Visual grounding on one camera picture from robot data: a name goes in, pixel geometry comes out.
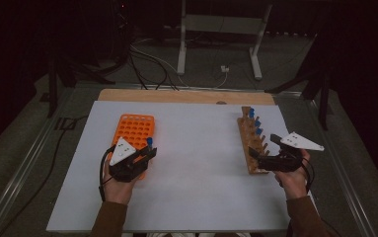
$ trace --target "wooden peg board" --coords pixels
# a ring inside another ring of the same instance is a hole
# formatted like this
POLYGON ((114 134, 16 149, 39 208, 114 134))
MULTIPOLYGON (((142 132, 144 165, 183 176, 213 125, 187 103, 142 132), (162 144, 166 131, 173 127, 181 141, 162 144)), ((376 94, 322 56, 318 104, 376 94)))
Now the wooden peg board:
POLYGON ((238 127, 241 134, 241 140, 244 148, 244 154, 247 162, 248 173, 254 174, 268 174, 267 170, 260 169, 259 163, 256 159, 250 156, 248 150, 249 146, 257 150, 261 155, 268 155, 269 151, 265 151, 267 144, 264 143, 265 136, 256 134, 257 129, 260 128, 260 117, 255 117, 254 112, 251 113, 251 107, 242 107, 242 117, 237 119, 238 127))

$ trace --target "orange tray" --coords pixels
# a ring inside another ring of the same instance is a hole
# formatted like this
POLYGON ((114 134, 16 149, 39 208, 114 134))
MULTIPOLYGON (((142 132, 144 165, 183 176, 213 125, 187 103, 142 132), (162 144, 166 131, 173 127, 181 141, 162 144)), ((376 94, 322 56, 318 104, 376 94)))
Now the orange tray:
POLYGON ((140 150, 148 145, 146 138, 154 135, 154 128, 155 119, 152 116, 123 114, 118 121, 112 145, 116 145, 118 139, 123 137, 130 145, 140 150))

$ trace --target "brown sleeve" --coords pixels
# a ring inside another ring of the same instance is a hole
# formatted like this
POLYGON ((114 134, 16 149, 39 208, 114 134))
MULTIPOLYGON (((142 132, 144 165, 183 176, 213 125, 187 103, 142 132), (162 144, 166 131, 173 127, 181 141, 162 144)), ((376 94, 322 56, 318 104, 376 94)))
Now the brown sleeve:
POLYGON ((127 205, 104 201, 91 231, 91 237, 120 236, 126 219, 127 205))
POLYGON ((287 212, 291 218, 293 232, 297 236, 333 236, 325 228, 309 196, 289 199, 287 212))

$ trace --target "white tabletop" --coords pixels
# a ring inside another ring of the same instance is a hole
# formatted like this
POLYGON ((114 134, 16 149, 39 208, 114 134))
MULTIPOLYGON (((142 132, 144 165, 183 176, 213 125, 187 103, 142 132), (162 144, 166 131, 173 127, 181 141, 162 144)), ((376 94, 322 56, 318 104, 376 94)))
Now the white tabletop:
MULTIPOLYGON (((288 134, 278 106, 252 106, 264 134, 288 134)), ((101 206, 100 162, 122 114, 155 118, 158 148, 136 183, 125 232, 240 232, 287 227, 283 189, 273 173, 249 175, 237 118, 241 106, 95 102, 47 230, 90 231, 101 206)), ((278 146, 265 139, 270 154, 278 146)))

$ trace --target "hand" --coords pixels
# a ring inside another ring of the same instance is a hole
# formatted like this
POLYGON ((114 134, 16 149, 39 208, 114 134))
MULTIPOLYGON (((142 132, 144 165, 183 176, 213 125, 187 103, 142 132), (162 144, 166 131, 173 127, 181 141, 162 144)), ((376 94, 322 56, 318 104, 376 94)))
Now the hand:
MULTIPOLYGON (((300 150, 303 158, 309 161, 311 159, 309 153, 304 149, 300 150)), ((294 172, 284 173, 281 171, 274 171, 273 173, 280 185, 283 186, 287 199, 302 198, 308 194, 306 191, 306 173, 302 167, 294 172)))
POLYGON ((129 183, 119 182, 110 175, 109 163, 110 161, 105 162, 105 175, 103 177, 103 182, 106 182, 104 184, 106 201, 128 205, 132 196, 133 187, 139 179, 139 176, 129 183))

